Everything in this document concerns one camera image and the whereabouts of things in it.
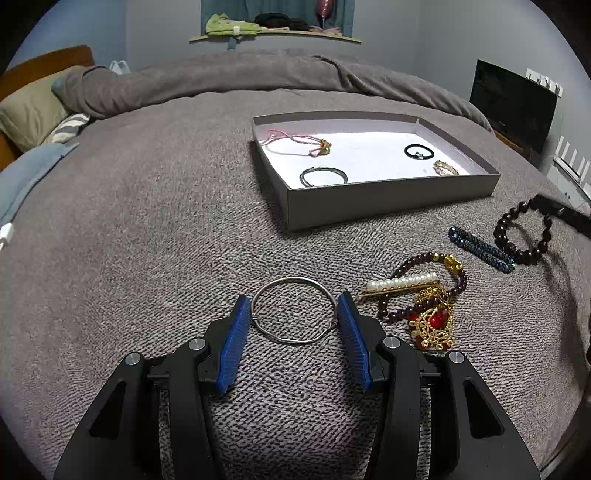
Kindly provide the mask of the green cloth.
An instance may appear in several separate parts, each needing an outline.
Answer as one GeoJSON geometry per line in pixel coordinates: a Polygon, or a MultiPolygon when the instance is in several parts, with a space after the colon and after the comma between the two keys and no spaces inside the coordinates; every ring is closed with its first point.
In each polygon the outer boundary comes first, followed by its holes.
{"type": "Polygon", "coordinates": [[[256,36],[266,30],[266,27],[249,21],[235,20],[226,14],[214,14],[205,23],[205,35],[207,36],[256,36]]]}

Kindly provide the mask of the pink wine glass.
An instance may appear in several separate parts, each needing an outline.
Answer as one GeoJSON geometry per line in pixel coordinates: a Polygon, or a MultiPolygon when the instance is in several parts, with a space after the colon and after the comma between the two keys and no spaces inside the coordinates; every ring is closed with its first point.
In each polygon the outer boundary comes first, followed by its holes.
{"type": "Polygon", "coordinates": [[[335,9],[335,0],[317,0],[315,2],[315,15],[322,29],[325,29],[325,23],[331,17],[335,9]]]}

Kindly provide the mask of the pearl hair clip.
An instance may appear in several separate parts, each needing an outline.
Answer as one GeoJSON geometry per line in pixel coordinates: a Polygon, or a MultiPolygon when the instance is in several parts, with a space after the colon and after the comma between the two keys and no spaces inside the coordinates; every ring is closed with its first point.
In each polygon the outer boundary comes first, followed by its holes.
{"type": "Polygon", "coordinates": [[[385,294],[413,291],[439,284],[438,274],[429,272],[425,274],[404,275],[400,278],[370,280],[365,289],[359,294],[360,298],[376,297],[385,294]]]}

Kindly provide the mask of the grey cardboard tray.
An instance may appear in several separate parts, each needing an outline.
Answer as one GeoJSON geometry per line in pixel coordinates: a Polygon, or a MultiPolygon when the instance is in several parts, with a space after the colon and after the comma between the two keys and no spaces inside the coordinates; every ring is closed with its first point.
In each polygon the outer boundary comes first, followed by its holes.
{"type": "Polygon", "coordinates": [[[499,172],[417,115],[318,111],[252,120],[291,231],[491,195],[499,172]]]}

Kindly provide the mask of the blue blanket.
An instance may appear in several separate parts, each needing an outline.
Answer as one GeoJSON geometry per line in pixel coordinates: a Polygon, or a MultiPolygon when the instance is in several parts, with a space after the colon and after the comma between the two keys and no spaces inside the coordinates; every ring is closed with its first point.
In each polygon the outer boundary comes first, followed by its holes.
{"type": "Polygon", "coordinates": [[[51,143],[35,147],[1,172],[1,225],[13,221],[31,190],[78,145],[51,143]]]}

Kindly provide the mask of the striped pillow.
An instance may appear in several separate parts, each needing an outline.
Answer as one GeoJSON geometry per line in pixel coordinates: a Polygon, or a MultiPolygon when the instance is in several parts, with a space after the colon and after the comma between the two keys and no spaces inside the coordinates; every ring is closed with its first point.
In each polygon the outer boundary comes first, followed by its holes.
{"type": "Polygon", "coordinates": [[[44,144],[65,144],[89,124],[91,117],[83,113],[75,113],[61,121],[45,138],[44,144]]]}

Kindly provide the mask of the black television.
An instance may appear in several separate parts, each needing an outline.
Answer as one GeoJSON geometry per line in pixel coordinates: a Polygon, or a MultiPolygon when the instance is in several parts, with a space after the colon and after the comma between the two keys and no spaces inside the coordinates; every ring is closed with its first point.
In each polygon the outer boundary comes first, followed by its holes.
{"type": "Polygon", "coordinates": [[[542,153],[557,100],[555,93],[524,76],[477,61],[470,102],[495,131],[524,150],[542,153]]]}

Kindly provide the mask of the white wall hooks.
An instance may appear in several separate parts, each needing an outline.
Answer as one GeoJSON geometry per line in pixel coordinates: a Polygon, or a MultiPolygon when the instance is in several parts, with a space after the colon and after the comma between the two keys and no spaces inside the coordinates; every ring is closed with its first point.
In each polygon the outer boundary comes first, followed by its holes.
{"type": "Polygon", "coordinates": [[[525,77],[528,80],[553,92],[557,97],[561,98],[563,96],[564,88],[560,84],[550,79],[548,76],[542,75],[530,68],[527,68],[525,77]]]}

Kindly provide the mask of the wooden headboard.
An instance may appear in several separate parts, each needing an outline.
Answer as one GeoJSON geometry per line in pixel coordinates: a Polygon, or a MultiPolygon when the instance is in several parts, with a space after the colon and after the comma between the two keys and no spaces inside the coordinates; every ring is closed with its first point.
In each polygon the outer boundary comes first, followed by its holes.
{"type": "MultiPolygon", "coordinates": [[[[86,45],[56,50],[27,60],[1,76],[1,102],[20,88],[70,67],[95,64],[92,51],[86,45]]],[[[23,154],[1,131],[1,167],[6,168],[23,154]]]]}

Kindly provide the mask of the teal curtain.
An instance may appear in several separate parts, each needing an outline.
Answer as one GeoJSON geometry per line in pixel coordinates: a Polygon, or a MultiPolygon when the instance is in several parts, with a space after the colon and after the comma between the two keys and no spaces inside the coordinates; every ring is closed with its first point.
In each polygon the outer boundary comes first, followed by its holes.
{"type": "Polygon", "coordinates": [[[325,20],[318,13],[318,1],[314,0],[204,0],[200,2],[201,32],[205,32],[207,20],[214,14],[254,22],[257,15],[270,13],[301,19],[311,26],[339,28],[345,36],[353,35],[355,2],[349,0],[332,2],[332,11],[325,20]]]}

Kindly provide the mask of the red gold brooch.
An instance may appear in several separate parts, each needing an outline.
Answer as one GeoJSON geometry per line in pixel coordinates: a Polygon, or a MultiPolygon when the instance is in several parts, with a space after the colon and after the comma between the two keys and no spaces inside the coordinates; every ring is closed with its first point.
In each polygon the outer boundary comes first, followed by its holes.
{"type": "Polygon", "coordinates": [[[408,319],[415,347],[435,352],[454,348],[453,313],[453,302],[443,287],[433,286],[422,290],[408,319]]]}

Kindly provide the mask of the olive green pillow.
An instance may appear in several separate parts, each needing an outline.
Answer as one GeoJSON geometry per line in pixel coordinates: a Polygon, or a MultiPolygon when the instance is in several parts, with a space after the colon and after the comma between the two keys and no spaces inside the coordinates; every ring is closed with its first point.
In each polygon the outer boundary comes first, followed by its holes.
{"type": "Polygon", "coordinates": [[[29,83],[1,102],[1,131],[21,152],[44,145],[47,135],[75,114],[52,90],[55,82],[64,80],[71,70],[73,67],[29,83]]]}

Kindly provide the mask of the white router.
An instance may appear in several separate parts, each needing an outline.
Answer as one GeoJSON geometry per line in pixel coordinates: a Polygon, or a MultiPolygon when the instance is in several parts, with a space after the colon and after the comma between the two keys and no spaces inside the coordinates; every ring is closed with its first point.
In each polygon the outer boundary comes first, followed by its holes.
{"type": "Polygon", "coordinates": [[[574,206],[590,202],[590,183],[586,177],[590,170],[590,162],[578,155],[563,136],[559,137],[552,156],[552,167],[549,178],[560,192],[574,206]]]}

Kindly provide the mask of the black cloth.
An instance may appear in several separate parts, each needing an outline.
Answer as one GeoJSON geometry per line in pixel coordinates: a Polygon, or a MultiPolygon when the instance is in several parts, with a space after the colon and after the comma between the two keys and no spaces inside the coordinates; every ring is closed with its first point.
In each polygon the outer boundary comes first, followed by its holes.
{"type": "Polygon", "coordinates": [[[311,26],[301,18],[291,18],[280,12],[260,13],[254,17],[254,22],[266,29],[288,29],[294,31],[308,31],[311,26]]]}

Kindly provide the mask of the white plastic bag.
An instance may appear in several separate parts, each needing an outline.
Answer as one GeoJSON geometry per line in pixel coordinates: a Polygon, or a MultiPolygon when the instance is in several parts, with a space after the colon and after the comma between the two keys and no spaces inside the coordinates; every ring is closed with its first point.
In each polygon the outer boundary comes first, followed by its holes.
{"type": "Polygon", "coordinates": [[[113,60],[109,65],[109,70],[116,75],[125,75],[130,73],[130,68],[125,60],[113,60]]]}

